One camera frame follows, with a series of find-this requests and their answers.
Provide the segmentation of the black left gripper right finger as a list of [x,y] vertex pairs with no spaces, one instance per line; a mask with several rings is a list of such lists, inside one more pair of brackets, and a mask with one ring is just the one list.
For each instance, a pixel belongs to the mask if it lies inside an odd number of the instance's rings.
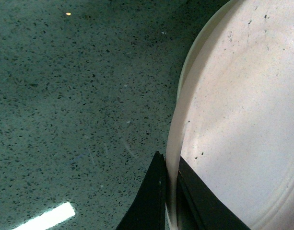
[[248,230],[180,158],[177,176],[177,227],[180,230]]

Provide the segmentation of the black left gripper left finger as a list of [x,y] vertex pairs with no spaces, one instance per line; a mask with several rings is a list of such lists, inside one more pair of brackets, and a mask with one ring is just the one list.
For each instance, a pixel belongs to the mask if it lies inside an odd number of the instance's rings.
[[144,180],[118,230],[164,230],[166,164],[162,154],[154,154]]

